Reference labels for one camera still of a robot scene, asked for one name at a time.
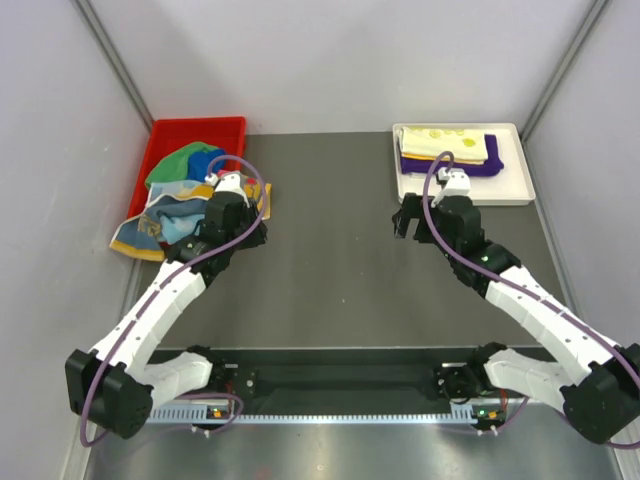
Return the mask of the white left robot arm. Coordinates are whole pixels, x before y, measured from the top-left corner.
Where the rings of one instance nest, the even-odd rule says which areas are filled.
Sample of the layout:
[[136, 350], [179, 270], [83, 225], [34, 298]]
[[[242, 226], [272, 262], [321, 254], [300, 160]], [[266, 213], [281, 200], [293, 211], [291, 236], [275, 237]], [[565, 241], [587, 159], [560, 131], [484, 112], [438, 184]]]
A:
[[197, 234], [174, 245], [157, 276], [124, 318], [87, 351], [65, 362], [71, 410], [123, 439], [134, 436], [153, 409], [194, 390], [216, 396], [227, 374], [199, 348], [160, 364], [152, 354], [184, 310], [230, 264], [233, 254], [265, 243], [267, 202], [238, 188], [217, 188]]

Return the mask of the yellow and blue cartoon towel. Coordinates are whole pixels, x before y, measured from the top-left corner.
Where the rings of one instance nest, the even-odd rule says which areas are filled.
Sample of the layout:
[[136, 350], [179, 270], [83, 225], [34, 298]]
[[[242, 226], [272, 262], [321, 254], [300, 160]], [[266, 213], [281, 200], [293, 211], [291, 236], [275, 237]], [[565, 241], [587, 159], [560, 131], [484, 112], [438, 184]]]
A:
[[165, 249], [170, 244], [158, 242], [154, 236], [159, 226], [153, 227], [144, 213], [148, 195], [142, 211], [125, 220], [116, 229], [110, 248], [134, 259], [162, 262], [165, 259]]

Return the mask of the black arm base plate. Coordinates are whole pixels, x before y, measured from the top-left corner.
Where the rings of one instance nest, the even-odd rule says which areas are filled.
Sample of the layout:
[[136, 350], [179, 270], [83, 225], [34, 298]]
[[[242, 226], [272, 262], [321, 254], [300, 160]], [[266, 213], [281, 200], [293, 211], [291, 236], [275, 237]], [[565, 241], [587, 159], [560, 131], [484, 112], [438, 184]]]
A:
[[443, 413], [450, 404], [515, 398], [483, 386], [471, 347], [211, 349], [197, 394], [231, 393], [245, 414]]

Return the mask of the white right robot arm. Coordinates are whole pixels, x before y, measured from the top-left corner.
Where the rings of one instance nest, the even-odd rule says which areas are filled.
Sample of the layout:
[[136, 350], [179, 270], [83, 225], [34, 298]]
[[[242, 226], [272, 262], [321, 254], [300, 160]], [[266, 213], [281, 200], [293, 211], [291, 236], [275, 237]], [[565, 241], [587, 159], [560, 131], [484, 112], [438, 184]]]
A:
[[438, 247], [460, 283], [506, 313], [551, 354], [538, 361], [498, 343], [468, 359], [476, 394], [507, 389], [563, 415], [586, 440], [607, 444], [639, 418], [639, 346], [623, 347], [579, 320], [504, 246], [486, 239], [481, 214], [466, 196], [433, 205], [408, 194], [393, 215], [394, 234]]

